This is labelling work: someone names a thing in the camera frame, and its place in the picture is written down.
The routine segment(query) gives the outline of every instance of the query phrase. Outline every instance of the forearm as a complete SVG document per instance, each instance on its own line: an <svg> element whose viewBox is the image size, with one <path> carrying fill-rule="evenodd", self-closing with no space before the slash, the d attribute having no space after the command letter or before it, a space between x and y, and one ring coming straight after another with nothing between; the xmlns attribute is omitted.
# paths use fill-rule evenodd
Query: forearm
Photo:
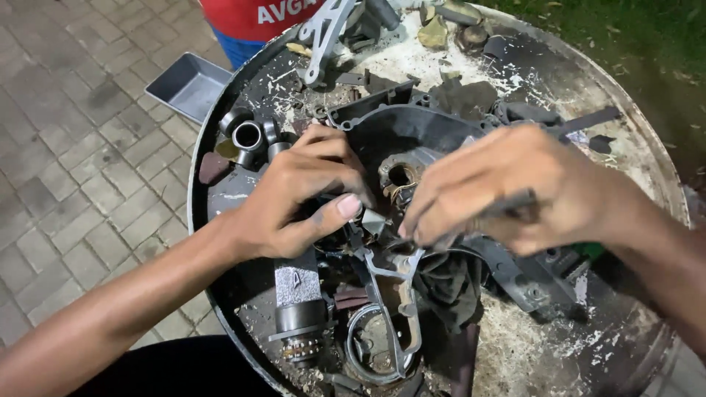
<svg viewBox="0 0 706 397"><path fill-rule="evenodd" d="M224 223L216 218L40 324L2 355L0 395L65 395L110 365L238 261L237 247L219 238L232 233Z"/></svg>
<svg viewBox="0 0 706 397"><path fill-rule="evenodd" d="M706 235L689 230L656 206L618 244L608 244L634 270L679 336L699 356L706 356Z"/></svg>

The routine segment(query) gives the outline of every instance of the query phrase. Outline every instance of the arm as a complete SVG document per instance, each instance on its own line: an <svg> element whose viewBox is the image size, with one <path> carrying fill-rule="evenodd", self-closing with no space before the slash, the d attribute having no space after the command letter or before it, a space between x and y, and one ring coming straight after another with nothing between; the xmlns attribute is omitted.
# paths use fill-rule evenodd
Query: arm
<svg viewBox="0 0 706 397"><path fill-rule="evenodd" d="M533 188L532 216L497 218L482 230L519 255L600 242L633 269L680 336L706 355L706 239L658 208L624 174L594 164L535 126L499 129L433 164L400 235L430 245L470 232L496 199Z"/></svg>
<svg viewBox="0 0 706 397"><path fill-rule="evenodd" d="M0 356L0 396L62 396L101 372L234 264L295 257L370 203L345 135L314 126L277 155L250 197L150 263L91 290ZM291 223L299 203L343 195Z"/></svg>

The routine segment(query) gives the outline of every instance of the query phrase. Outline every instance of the gray tray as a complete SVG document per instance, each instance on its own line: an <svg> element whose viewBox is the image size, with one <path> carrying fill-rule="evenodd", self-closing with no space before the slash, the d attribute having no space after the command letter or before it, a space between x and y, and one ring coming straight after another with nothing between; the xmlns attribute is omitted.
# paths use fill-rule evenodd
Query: gray tray
<svg viewBox="0 0 706 397"><path fill-rule="evenodd" d="M208 111L232 74L185 52L145 92L189 119L203 124Z"/></svg>

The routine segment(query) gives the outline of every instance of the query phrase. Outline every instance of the dirty hand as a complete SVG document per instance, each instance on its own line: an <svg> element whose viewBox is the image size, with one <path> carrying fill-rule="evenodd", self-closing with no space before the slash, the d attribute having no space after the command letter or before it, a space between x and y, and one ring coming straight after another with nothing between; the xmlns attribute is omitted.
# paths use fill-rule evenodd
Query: dirty hand
<svg viewBox="0 0 706 397"><path fill-rule="evenodd" d="M372 205L363 172L343 131L311 125L292 148L275 157L245 203L228 213L245 256L240 259L294 258L340 229L361 203ZM324 192L344 194L309 219L294 221L303 202Z"/></svg>
<svg viewBox="0 0 706 397"><path fill-rule="evenodd" d="M528 208L531 216L473 221L495 200L528 188L539 202ZM400 236L429 246L480 226L516 254L529 255L579 241L616 242L645 201L625 175L594 164L539 127L502 128L424 172Z"/></svg>

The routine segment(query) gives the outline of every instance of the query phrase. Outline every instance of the blue pants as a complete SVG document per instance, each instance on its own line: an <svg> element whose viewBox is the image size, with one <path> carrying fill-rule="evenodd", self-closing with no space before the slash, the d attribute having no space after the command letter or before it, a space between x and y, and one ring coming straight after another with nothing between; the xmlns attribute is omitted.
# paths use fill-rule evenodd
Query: blue pants
<svg viewBox="0 0 706 397"><path fill-rule="evenodd" d="M218 39L218 43L221 45L221 48L223 48L223 52L225 52L226 57L230 60L233 71L238 70L245 61L252 58L253 55L257 54L263 45L265 45L265 42L251 42L228 37L216 30L213 26L211 26L211 28Z"/></svg>

